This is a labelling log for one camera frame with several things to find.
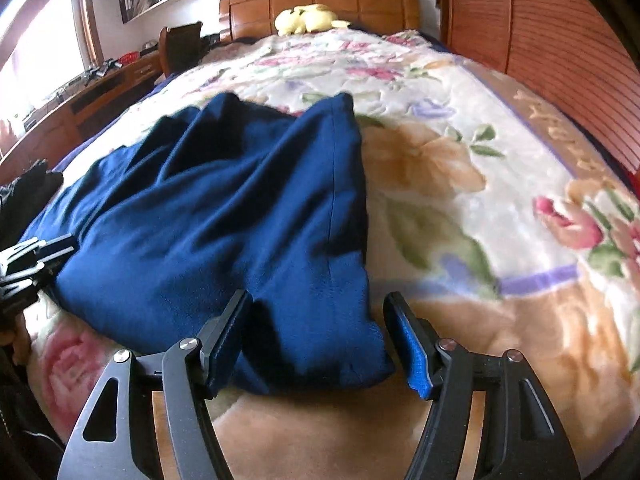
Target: dark blue sheet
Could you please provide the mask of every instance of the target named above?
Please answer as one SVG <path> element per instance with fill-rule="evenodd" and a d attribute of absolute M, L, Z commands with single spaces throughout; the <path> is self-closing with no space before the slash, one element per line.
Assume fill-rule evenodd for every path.
<path fill-rule="evenodd" d="M 300 118 L 215 97 L 97 161 L 24 234 L 80 249 L 52 292 L 134 350 L 163 351 L 257 300 L 236 384 L 369 386 L 393 365 L 368 314 L 360 133 L 348 94 Z"/>

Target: wooden chair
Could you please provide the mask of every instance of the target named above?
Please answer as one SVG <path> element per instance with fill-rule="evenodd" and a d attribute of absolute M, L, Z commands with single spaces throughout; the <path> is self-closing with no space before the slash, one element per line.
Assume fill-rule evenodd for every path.
<path fill-rule="evenodd" d="M 184 72 L 197 65 L 204 54 L 200 41 L 201 30 L 202 22 L 162 29 L 158 50 L 165 77 L 176 72 Z"/>

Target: stuffed animal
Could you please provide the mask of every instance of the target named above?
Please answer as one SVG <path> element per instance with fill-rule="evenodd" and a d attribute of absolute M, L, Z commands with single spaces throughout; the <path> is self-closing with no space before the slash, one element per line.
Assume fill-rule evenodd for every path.
<path fill-rule="evenodd" d="M 278 35 L 304 34 L 305 32 L 324 32 L 331 28 L 347 28 L 350 22 L 338 20 L 329 7 L 322 4 L 298 6 L 283 10 L 275 21 Z"/>

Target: red object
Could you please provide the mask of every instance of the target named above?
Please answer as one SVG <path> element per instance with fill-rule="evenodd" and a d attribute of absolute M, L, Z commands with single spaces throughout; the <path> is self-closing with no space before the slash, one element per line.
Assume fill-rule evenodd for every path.
<path fill-rule="evenodd" d="M 122 56 L 118 61 L 121 62 L 123 65 L 129 65 L 139 59 L 140 59 L 139 52 L 129 52 L 128 54 L 125 54 L 124 56 Z"/>

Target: bed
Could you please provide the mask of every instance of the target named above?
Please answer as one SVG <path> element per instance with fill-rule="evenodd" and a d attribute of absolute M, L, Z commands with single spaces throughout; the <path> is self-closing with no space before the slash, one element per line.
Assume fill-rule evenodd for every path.
<path fill-rule="evenodd" d="M 272 36 L 280 10 L 318 2 L 390 36 Z M 63 161 L 63 187 L 143 140 L 159 115 L 203 107 L 222 91 L 295 116 L 349 92 L 363 137 L 373 317 L 380 322 L 382 298 L 400 290 L 416 314 L 473 351 L 520 348 L 582 474 L 596 470 L 640 414 L 633 194 L 553 105 L 407 30 L 418 27 L 417 0 L 222 0 L 220 9 L 228 45 Z M 235 42 L 247 36 L 263 39 Z M 66 439 L 120 346 L 44 295 L 27 317 L 37 335 L 30 384 Z M 401 372 L 354 392 L 228 388 L 209 408 L 236 479 L 402 478 L 428 414 Z M 177 478 L 161 398 L 154 409 L 165 478 Z M 481 417 L 475 396 L 459 478 L 473 476 Z"/>

